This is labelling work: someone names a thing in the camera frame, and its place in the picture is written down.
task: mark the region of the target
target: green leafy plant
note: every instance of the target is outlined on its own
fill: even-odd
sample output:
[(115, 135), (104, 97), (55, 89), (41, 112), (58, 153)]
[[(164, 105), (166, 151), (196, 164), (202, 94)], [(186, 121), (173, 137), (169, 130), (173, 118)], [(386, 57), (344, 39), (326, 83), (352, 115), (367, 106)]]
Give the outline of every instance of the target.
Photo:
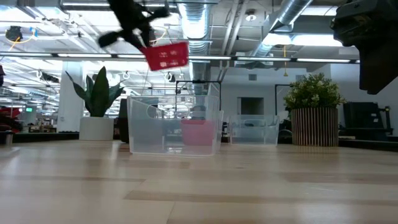
[(323, 73), (308, 75), (300, 81), (291, 83), (291, 90), (284, 97), (290, 109), (336, 108), (345, 102), (339, 94), (338, 85)]
[(106, 110), (112, 106), (113, 101), (123, 92), (120, 83), (109, 87), (105, 67), (98, 72), (95, 82), (89, 76), (86, 76), (86, 91), (73, 81), (68, 72), (66, 73), (73, 83), (76, 94), (85, 101), (86, 109), (92, 117), (102, 118)]

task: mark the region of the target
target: potted plant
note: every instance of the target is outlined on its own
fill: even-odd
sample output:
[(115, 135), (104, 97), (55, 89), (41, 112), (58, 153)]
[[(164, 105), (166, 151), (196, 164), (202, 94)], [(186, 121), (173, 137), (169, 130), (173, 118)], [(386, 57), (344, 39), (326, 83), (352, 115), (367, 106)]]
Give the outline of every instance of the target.
[(113, 101), (123, 92), (120, 83), (109, 87), (106, 69), (103, 67), (98, 72), (95, 82), (89, 76), (86, 77), (86, 90), (84, 90), (73, 81), (68, 72), (66, 73), (73, 83), (76, 94), (85, 101), (86, 109), (90, 113), (90, 117), (83, 117), (80, 120), (80, 140), (113, 140), (113, 119), (104, 118), (104, 115)]
[(293, 144), (337, 146), (338, 110), (345, 102), (338, 86), (324, 74), (308, 75), (291, 84), (285, 96), (291, 110)]

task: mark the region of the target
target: red container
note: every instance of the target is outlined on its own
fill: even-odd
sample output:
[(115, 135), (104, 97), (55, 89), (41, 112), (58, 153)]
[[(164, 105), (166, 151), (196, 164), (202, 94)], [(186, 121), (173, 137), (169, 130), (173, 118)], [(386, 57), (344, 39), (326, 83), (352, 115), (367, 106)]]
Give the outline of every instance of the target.
[(188, 64), (188, 43), (148, 47), (143, 49), (149, 68), (158, 71), (166, 68), (182, 67)]
[(181, 120), (182, 141), (186, 146), (211, 146), (214, 123), (205, 120)]

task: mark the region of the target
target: ceiling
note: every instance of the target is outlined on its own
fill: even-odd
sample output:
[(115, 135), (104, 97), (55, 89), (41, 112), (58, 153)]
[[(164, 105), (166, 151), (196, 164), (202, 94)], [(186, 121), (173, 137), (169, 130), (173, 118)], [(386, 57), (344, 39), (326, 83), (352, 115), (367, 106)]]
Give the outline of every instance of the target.
[[(308, 7), (302, 15), (314, 16), (334, 16), (337, 6), (344, 3), (340, 0), (314, 0), (312, 5)], [(249, 52), (253, 50), (260, 41), (262, 41), (262, 25), (265, 16), (277, 11), (280, 1), (274, 1), (272, 7), (271, 0), (249, 1), (247, 9), (255, 9), (256, 20), (247, 21), (243, 19), (238, 32), (238, 40), (233, 45), (232, 54), (236, 52)], [(230, 16), (230, 10), (233, 1), (222, 0), (218, 4), (212, 4), (211, 8), (211, 34), (206, 40), (211, 43), (210, 54), (219, 55), (223, 45), (224, 35), (226, 33), (226, 23)], [(159, 38), (157, 44), (164, 45), (184, 40), (184, 34), (180, 25), (180, 17), (178, 14), (172, 14), (166, 19), (158, 19), (151, 23), (156, 29), (156, 35)], [(21, 26), (24, 38), (23, 44), (12, 46), (5, 33), (10, 26)], [(37, 36), (32, 35), (31, 28), (37, 30)], [(107, 54), (139, 54), (133, 46), (118, 41), (116, 44), (101, 49), (98, 47), (96, 40), (99, 35), (118, 30), (119, 23), (111, 11), (95, 11), (87, 8), (82, 10), (62, 11), (54, 7), (37, 7), (35, 10), (21, 9), (20, 7), (0, 6), (0, 52), (46, 52), (46, 53), (107, 53)], [(273, 47), (272, 54), (275, 57), (305, 57), (305, 58), (358, 58), (358, 51), (354, 48), (343, 47), (317, 47), (303, 45), (286, 45), (285, 48)], [(44, 113), (53, 113), (57, 110), (57, 99), (59, 87), (54, 83), (48, 83), (38, 78), (40, 74), (38, 70), (48, 73), (57, 78), (61, 78), (62, 64), (61, 60), (32, 60), (17, 57), (1, 58), (0, 64), (3, 65), (7, 74), (4, 84), (8, 87), (2, 88), (1, 98), (24, 97), (24, 98), (45, 98), (38, 105), (44, 105), (42, 111)], [(153, 86), (157, 88), (168, 88), (167, 94), (173, 94), (172, 87), (174, 83), (169, 83), (165, 79), (165, 74), (171, 72), (177, 80), (190, 80), (189, 67), (182, 67), (173, 70), (163, 70), (161, 72), (151, 72), (146, 62), (123, 62), (123, 61), (86, 61), (84, 63), (84, 71), (88, 75), (95, 74), (102, 66), (106, 66), (108, 70), (108, 79), (112, 83), (120, 80), (124, 86), (129, 86), (126, 95), (140, 95), (149, 93), (143, 90), (144, 86)], [(224, 84), (229, 83), (245, 83), (247, 85), (258, 85), (258, 83), (267, 82), (291, 82), (285, 78), (283, 74), (284, 68), (287, 66), (292, 72), (305, 73), (317, 69), (319, 63), (274, 63), (268, 70), (257, 69), (254, 71), (245, 68), (230, 68), (226, 74)], [(216, 80), (220, 68), (218, 63), (211, 68), (212, 79)], [(257, 74), (265, 74), (260, 79), (262, 82), (257, 84), (247, 81), (248, 73), (255, 72)], [(55, 85), (51, 87), (34, 86), (34, 85)], [(156, 90), (159, 94), (164, 94), (166, 90)], [(34, 104), (29, 100), (2, 100), (1, 105), (23, 105)], [(117, 113), (118, 102), (110, 113)]]

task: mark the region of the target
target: white planter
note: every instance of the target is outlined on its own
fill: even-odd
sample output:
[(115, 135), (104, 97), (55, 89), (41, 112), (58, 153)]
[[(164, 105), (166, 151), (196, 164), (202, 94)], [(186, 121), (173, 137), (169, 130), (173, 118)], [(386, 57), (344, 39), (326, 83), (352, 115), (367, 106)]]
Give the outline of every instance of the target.
[(80, 140), (112, 141), (113, 119), (84, 117), (80, 120)]

